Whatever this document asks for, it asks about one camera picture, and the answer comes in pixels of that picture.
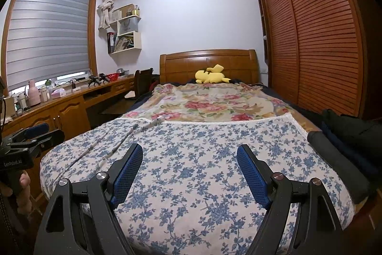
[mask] louvered door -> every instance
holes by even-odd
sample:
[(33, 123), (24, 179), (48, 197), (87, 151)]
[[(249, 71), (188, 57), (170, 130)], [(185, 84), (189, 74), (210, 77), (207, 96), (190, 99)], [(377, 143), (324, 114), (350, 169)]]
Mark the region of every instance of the louvered door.
[(297, 103), (298, 65), (293, 12), (289, 0), (265, 0), (271, 29), (272, 88)]
[[(349, 0), (291, 1), (299, 47), (298, 105), (316, 112), (332, 108), (357, 115), (362, 55)], [(283, 20), (283, 15), (275, 19)], [(293, 32), (289, 30), (284, 36), (293, 38)], [(274, 66), (281, 74), (289, 72)]]

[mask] pink floral blanket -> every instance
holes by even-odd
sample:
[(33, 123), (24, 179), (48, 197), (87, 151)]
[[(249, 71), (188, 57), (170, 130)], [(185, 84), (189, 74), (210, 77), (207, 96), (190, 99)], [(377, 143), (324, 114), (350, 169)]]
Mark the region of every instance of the pink floral blanket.
[(317, 128), (283, 101), (266, 95), (260, 86), (246, 84), (171, 84), (157, 86), (142, 106), (126, 118), (222, 122), (262, 119), (291, 112), (307, 131)]

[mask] screw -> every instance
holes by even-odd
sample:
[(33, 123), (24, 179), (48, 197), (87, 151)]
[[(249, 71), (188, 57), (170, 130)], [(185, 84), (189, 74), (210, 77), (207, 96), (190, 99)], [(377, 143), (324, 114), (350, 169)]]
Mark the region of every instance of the screw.
[(97, 174), (97, 180), (103, 180), (107, 176), (106, 172), (99, 172)]
[(68, 183), (68, 179), (62, 179), (58, 182), (60, 186), (65, 186)]
[(282, 180), (284, 178), (284, 174), (280, 173), (280, 172), (275, 172), (273, 173), (273, 177), (276, 179), (276, 180)]
[(318, 178), (315, 177), (315, 178), (313, 179), (313, 184), (319, 186), (319, 185), (322, 184), (322, 182), (321, 182), (320, 179), (318, 179)]

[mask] hand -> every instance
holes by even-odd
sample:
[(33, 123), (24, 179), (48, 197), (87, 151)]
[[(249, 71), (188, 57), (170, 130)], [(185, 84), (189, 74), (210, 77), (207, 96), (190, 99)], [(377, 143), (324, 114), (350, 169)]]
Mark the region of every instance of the hand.
[[(22, 191), (17, 195), (17, 211), (20, 214), (29, 214), (32, 211), (32, 202), (29, 198), (31, 195), (31, 188), (29, 184), (31, 183), (31, 179), (28, 176), (28, 173), (24, 170), (22, 171), (22, 175), (20, 176), (20, 185), (22, 186)], [(9, 197), (12, 195), (12, 189), (7, 185), (0, 182), (1, 194), (5, 197)]]

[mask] bed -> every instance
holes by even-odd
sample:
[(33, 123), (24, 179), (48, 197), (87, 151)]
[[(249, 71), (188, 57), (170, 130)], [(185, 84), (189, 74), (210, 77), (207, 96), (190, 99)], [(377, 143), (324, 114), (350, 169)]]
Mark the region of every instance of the bed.
[[(345, 228), (354, 206), (339, 176), (306, 140), (317, 128), (254, 85), (254, 50), (162, 55), (160, 79), (184, 84), (215, 64), (245, 83), (157, 86), (138, 109), (51, 150), (41, 161), (45, 196), (61, 178), (78, 182), (107, 170), (137, 142), (143, 164), (115, 210), (132, 247), (152, 254), (245, 254), (265, 214), (236, 163), (237, 147), (248, 144), (273, 171), (301, 181), (320, 178)], [(287, 251), (296, 214), (292, 204), (279, 254)]]

